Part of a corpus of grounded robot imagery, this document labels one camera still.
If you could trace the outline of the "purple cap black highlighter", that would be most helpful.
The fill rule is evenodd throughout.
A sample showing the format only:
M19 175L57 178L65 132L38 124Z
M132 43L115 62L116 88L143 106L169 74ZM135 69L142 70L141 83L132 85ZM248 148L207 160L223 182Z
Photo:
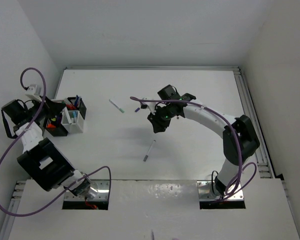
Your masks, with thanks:
M62 114L60 114L56 117L56 121L58 124L60 124L62 122Z

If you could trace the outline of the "orange cap black highlighter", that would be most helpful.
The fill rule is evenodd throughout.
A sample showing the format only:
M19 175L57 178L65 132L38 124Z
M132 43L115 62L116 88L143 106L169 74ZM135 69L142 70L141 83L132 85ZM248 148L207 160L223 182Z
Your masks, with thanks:
M49 123L47 126L46 126L47 129L55 129L56 126L52 123Z

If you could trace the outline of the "red gel pen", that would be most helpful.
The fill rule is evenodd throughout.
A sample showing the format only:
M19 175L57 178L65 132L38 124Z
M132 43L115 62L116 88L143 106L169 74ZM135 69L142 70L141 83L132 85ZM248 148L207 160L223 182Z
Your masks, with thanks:
M66 104L66 108L69 111L75 111L76 110L76 107L67 98L64 99L64 103Z

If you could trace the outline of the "blue clear pen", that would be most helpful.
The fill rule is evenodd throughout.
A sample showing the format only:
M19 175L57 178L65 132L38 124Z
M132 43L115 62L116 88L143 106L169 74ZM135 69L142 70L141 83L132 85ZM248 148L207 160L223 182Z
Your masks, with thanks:
M77 105L78 105L78 101L79 101L79 96L78 96L78 95L76 95L76 97L75 97L75 101L74 101L74 107L77 107Z

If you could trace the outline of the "grey tip white marker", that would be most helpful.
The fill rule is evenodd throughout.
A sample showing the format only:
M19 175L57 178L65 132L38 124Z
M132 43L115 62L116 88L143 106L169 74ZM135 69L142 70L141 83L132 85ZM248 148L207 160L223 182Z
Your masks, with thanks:
M155 143L156 143L156 140L153 140L152 143L150 144L149 149L147 150L147 152L146 152L146 154L145 154L145 156L144 156L144 158L143 158L143 161L144 161L144 162L147 161L147 159L148 159L148 157L149 157L149 155L150 155L150 152L151 152L153 146L155 145Z

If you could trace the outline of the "mint cap white marker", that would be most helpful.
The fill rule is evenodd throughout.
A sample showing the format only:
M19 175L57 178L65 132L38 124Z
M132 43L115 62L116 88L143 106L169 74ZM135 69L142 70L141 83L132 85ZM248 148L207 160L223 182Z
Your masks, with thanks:
M109 102L116 108L118 109L121 113L124 113L125 111L117 104L115 103L112 99L109 99Z

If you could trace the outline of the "teal cap white marker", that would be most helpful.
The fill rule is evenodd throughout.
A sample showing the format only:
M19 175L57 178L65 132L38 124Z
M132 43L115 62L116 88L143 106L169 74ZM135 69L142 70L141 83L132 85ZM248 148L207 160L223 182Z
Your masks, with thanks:
M70 117L70 114L69 114L69 112L68 112L67 107L65 107L65 108L63 109L63 112L64 112L64 115L65 115L65 117L66 117L66 119L67 119L67 122L68 122L69 124L72 124L72 119L71 119L71 117Z

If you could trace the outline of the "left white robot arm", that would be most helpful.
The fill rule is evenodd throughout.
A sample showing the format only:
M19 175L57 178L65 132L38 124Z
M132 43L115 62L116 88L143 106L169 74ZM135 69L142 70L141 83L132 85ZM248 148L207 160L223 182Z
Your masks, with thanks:
M7 137L20 139L23 145L17 162L43 190L48 192L62 186L76 197L87 198L91 181L84 178L84 174L47 137L43 137L43 129L47 130L49 124L53 126L52 136L68 135L62 124L67 104L49 98L41 102L35 96L30 102L32 107L28 108L24 101L15 99L1 108L1 115L9 116L14 124L10 128L8 121L2 120Z

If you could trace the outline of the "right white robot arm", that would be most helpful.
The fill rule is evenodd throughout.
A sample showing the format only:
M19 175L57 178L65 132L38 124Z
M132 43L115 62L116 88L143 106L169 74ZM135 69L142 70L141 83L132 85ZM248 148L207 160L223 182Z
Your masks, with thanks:
M147 119L151 122L154 133L165 132L174 117L192 120L216 133L222 138L225 160L214 179L212 191L215 195L229 195L232 193L229 190L231 185L234 185L235 191L239 186L245 161L260 146L251 119L244 114L235 117L206 107L190 93L180 95L170 84L157 94L160 101L143 98L140 104L143 109L150 111Z

